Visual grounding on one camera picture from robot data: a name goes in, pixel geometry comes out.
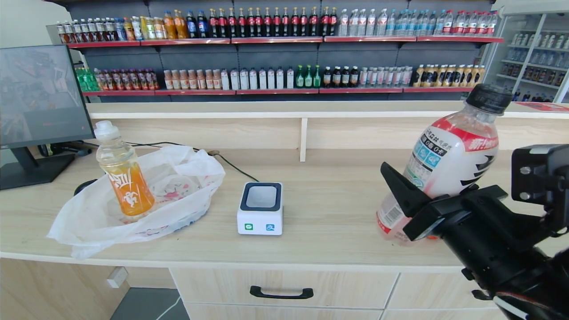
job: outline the drawer handle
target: drawer handle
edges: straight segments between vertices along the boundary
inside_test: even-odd
[[[309,299],[314,297],[314,290],[312,288],[304,288],[302,289],[302,293],[298,296],[273,296],[271,294],[264,294],[261,292],[260,286],[251,286],[251,290],[249,291],[250,294],[257,298],[269,298],[269,299],[295,299],[295,300],[303,300]]]

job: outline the orange drink bottle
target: orange drink bottle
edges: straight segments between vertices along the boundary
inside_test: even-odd
[[[97,161],[107,173],[121,211],[127,221],[137,221],[146,216],[155,200],[138,165],[136,152],[108,120],[97,122],[94,132],[100,143]]]

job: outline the wall outlet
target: wall outlet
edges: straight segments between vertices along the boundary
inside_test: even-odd
[[[126,271],[124,266],[118,266],[114,268],[113,272],[111,272],[109,278],[107,278],[107,282],[110,284],[111,288],[120,288],[128,275],[129,273]]]

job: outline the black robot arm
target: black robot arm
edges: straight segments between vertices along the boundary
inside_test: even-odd
[[[508,209],[498,186],[476,185],[460,195],[430,199],[387,163],[381,174],[403,213],[411,240],[441,238],[464,264],[463,275],[485,291],[508,319],[569,319],[569,249],[547,257],[535,247],[567,233],[569,145],[520,148],[512,154],[512,198],[544,206],[545,215]]]

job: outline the gray floor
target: gray floor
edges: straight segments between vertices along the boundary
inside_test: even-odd
[[[179,296],[176,289],[130,288],[110,320],[156,320]],[[189,320],[189,317],[180,300],[160,320]]]

